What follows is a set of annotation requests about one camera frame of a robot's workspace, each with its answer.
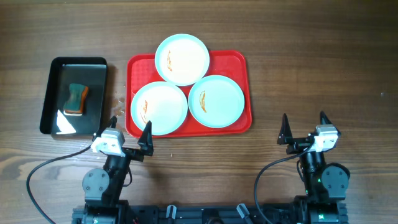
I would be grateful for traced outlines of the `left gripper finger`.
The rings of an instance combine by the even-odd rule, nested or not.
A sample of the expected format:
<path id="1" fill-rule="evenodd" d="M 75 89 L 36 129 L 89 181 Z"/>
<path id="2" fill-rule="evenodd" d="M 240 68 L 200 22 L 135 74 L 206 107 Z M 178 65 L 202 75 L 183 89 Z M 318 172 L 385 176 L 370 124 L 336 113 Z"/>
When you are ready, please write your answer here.
<path id="1" fill-rule="evenodd" d="M 99 130 L 97 130 L 97 132 L 94 133 L 93 139 L 96 139 L 97 137 L 100 137 L 101 134 L 103 133 L 103 131 L 104 131 L 106 128 L 115 128 L 115 127 L 116 127 L 117 120 L 118 120 L 118 119 L 117 119 L 116 116 L 112 116 L 112 117 L 110 118 L 110 120 L 109 120 L 106 124 L 102 125 L 102 127 L 100 127 Z"/>
<path id="2" fill-rule="evenodd" d="M 138 140 L 141 152 L 145 156 L 152 156 L 154 153 L 154 145 L 152 140 L 152 123 L 148 121 L 142 134 Z"/>

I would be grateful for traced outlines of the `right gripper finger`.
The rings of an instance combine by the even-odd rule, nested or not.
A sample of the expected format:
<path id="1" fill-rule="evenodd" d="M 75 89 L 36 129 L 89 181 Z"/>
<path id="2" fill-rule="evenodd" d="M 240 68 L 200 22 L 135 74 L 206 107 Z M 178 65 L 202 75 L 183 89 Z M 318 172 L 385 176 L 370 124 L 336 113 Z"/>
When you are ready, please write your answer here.
<path id="1" fill-rule="evenodd" d="M 293 135 L 290 129 L 290 124 L 287 115 L 284 113 L 282 116 L 282 124 L 277 139 L 278 145 L 286 145 L 293 143 Z"/>
<path id="2" fill-rule="evenodd" d="M 328 119 L 328 116 L 324 111 L 320 112 L 320 127 L 319 127 L 319 135 L 324 136 L 327 134 L 336 134 L 337 136 L 341 135 L 341 132 L 336 128 L 336 126 Z"/>

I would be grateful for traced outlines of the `green orange sponge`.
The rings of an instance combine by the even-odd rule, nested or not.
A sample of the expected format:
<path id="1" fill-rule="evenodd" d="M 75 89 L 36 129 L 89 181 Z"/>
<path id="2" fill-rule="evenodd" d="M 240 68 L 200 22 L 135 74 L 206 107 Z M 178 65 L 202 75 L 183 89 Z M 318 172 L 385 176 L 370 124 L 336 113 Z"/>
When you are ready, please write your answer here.
<path id="1" fill-rule="evenodd" d="M 68 116 L 81 116 L 84 112 L 85 100 L 89 88 L 82 84 L 69 85 L 69 98 L 63 106 L 63 113 Z"/>

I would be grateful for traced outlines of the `light blue plate top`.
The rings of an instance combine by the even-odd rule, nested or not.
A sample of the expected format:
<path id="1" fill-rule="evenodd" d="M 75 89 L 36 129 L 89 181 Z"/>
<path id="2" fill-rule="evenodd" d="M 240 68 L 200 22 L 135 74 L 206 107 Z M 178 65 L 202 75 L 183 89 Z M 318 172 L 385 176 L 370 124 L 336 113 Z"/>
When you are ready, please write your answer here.
<path id="1" fill-rule="evenodd" d="M 207 73 L 210 53 L 199 38 L 190 34 L 174 34 L 160 43 L 154 62 L 158 74 L 165 81 L 189 86 Z"/>

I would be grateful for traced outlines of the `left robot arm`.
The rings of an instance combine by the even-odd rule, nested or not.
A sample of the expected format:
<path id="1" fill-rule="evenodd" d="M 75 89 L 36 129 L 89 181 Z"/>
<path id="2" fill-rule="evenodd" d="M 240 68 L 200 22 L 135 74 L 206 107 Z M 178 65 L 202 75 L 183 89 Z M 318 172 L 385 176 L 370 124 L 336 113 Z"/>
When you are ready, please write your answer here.
<path id="1" fill-rule="evenodd" d="M 120 200 L 127 175 L 131 175 L 131 161 L 142 162 L 146 156 L 152 156 L 152 123 L 148 121 L 138 140 L 139 149 L 124 147 L 125 138 L 121 130 L 116 129 L 117 118 L 113 116 L 107 126 L 98 130 L 90 148 L 107 156 L 101 169 L 92 169 L 82 181 L 85 192 L 85 206 L 81 213 L 73 211 L 73 223 L 135 223 L 136 216 L 128 201 Z"/>

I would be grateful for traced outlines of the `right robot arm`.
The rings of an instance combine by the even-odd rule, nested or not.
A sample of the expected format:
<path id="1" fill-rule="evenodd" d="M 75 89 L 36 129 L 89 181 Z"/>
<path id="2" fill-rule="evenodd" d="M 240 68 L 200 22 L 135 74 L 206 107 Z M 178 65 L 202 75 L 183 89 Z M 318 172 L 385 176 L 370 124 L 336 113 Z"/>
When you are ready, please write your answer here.
<path id="1" fill-rule="evenodd" d="M 286 114 L 277 144 L 286 145 L 288 155 L 298 155 L 298 169 L 306 195 L 296 196 L 289 206 L 290 223 L 348 223 L 348 210 L 342 202 L 349 187 L 349 170 L 339 163 L 326 163 L 324 154 L 335 148 L 341 132 L 324 112 L 314 132 L 294 138 Z"/>

